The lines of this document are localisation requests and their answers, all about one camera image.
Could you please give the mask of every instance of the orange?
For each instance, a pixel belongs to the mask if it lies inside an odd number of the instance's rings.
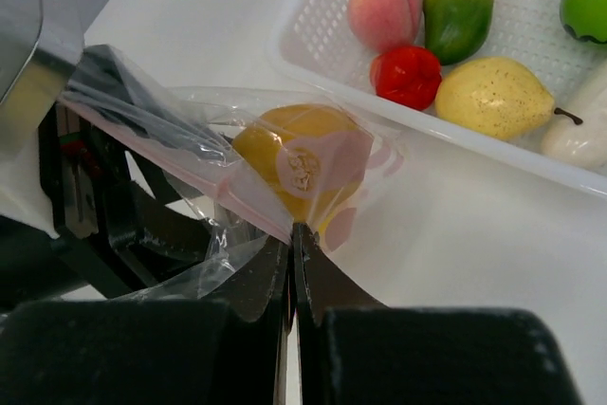
[[[371,143],[340,109],[297,104],[267,111],[232,146],[278,194],[294,221],[315,230],[360,186]]]

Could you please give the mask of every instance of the plastic bag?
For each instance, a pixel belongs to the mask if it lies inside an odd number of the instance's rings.
[[[399,133],[318,94],[186,87],[168,90],[119,51],[84,53],[60,101],[169,175],[199,218],[213,201],[208,259],[127,299],[198,299],[266,241],[305,222],[327,252],[404,163]]]

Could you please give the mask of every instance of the green apple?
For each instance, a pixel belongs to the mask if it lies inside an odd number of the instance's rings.
[[[607,0],[561,0],[561,23],[576,40],[607,46]]]

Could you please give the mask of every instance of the white table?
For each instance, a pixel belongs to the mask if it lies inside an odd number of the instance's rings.
[[[86,42],[116,46],[167,86],[303,89],[265,58],[281,2],[110,0]],[[365,215],[373,229],[335,261],[387,304],[535,311],[557,335],[586,403],[603,405],[607,204],[437,139],[407,136],[408,173]],[[293,343],[289,355],[291,404],[299,397]]]

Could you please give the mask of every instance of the brown stem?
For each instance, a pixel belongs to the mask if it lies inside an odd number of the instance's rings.
[[[571,114],[571,113],[569,113],[568,111],[565,111],[562,108],[555,108],[554,114],[567,116],[576,125],[582,125],[584,123],[584,121],[582,119],[580,119],[578,116],[576,116],[574,114]]]

